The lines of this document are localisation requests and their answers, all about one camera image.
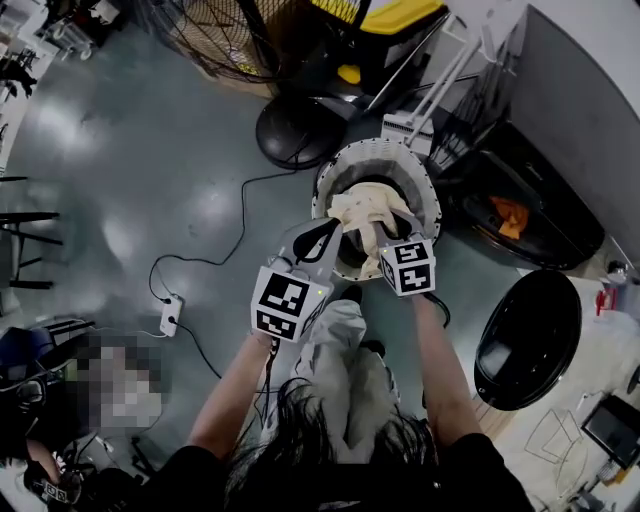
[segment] yellow lid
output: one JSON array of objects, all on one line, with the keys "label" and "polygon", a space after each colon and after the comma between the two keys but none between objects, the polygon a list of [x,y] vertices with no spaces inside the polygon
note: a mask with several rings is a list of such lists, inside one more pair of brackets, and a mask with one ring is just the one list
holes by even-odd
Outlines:
[{"label": "yellow lid", "polygon": [[[311,3],[347,23],[353,23],[358,12],[355,0],[311,0]],[[391,36],[443,5],[442,0],[388,0],[382,7],[367,13],[360,29],[371,34]]]},{"label": "yellow lid", "polygon": [[392,0],[369,12],[360,29],[371,34],[397,34],[443,5],[442,0]]},{"label": "yellow lid", "polygon": [[351,85],[360,83],[360,68],[351,64],[343,64],[338,68],[338,76]]}]

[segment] power strip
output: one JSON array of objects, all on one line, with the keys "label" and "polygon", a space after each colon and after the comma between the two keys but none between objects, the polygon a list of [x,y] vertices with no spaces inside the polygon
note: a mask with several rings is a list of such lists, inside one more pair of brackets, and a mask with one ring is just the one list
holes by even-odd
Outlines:
[{"label": "power strip", "polygon": [[160,331],[173,338],[176,335],[177,324],[180,321],[180,312],[182,311],[182,306],[184,306],[184,299],[179,295],[172,294],[168,300],[170,302],[165,304],[162,309]]}]

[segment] beige cloth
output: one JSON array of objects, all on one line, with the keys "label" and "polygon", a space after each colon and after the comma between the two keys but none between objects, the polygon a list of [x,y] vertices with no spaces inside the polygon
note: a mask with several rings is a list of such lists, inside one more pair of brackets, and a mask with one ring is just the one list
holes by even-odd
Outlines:
[{"label": "beige cloth", "polygon": [[358,183],[344,194],[333,196],[327,214],[342,223],[345,233],[357,229],[362,236],[362,246],[368,258],[362,265],[361,279],[380,275],[378,244],[371,223],[382,221],[396,235],[397,226],[391,208],[411,214],[398,193],[382,183]]}]

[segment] shoe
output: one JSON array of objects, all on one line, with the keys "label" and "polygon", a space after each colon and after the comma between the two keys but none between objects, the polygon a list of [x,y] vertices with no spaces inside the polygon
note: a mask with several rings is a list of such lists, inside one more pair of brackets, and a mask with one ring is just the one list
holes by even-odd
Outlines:
[{"label": "shoe", "polygon": [[362,341],[360,342],[358,348],[369,349],[374,354],[378,354],[382,359],[384,359],[384,356],[387,355],[387,350],[384,348],[382,342],[378,340]]},{"label": "shoe", "polygon": [[352,300],[356,304],[362,304],[362,288],[357,284],[352,284],[340,295],[340,300]]}]

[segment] black shirt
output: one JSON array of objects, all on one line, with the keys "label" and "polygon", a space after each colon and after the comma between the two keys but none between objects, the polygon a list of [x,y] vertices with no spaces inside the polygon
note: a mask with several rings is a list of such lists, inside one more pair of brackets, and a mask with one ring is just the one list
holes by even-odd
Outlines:
[{"label": "black shirt", "polygon": [[[467,435],[438,456],[436,479],[433,472],[415,466],[335,464],[317,466],[312,474],[292,468],[278,476],[273,492],[304,498],[312,494],[321,503],[349,502],[352,505],[343,508],[349,512],[377,509],[385,502],[418,510],[533,510],[488,437]],[[184,447],[141,488],[127,510],[223,510],[226,476],[212,453]]]}]

